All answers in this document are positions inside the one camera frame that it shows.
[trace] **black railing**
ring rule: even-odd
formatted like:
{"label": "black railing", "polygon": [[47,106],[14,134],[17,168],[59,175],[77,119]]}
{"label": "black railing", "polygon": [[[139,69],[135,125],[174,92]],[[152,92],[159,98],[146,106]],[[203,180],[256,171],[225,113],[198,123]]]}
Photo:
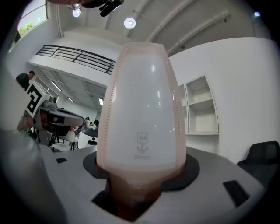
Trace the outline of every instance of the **black railing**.
{"label": "black railing", "polygon": [[37,55],[55,57],[75,62],[81,65],[88,66],[90,68],[94,68],[101,72],[105,72],[109,75],[112,74],[113,68],[116,63],[109,58],[88,51],[56,45],[44,45],[41,50],[39,50]]}

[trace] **window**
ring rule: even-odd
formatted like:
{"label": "window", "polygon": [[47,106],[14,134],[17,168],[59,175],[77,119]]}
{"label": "window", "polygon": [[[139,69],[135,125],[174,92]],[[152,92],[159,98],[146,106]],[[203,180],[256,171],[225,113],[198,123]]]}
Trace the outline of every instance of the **window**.
{"label": "window", "polygon": [[32,30],[36,25],[47,19],[46,1],[33,0],[24,10],[17,30],[20,37]]}

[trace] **person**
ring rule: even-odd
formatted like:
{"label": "person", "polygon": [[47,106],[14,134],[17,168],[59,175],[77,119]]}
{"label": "person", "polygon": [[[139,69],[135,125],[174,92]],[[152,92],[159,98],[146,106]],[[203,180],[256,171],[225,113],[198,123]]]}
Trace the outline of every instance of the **person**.
{"label": "person", "polygon": [[21,85],[21,87],[26,90],[29,86],[29,80],[31,80],[35,76],[34,71],[30,71],[28,74],[21,73],[17,76],[16,80]]}
{"label": "person", "polygon": [[95,124],[95,129],[97,129],[98,130],[98,127],[99,127],[99,121],[98,120],[95,120],[94,122],[93,122],[94,124]]}
{"label": "person", "polygon": [[83,126],[87,126],[88,121],[89,121],[89,117],[86,117],[86,119],[84,120]]}

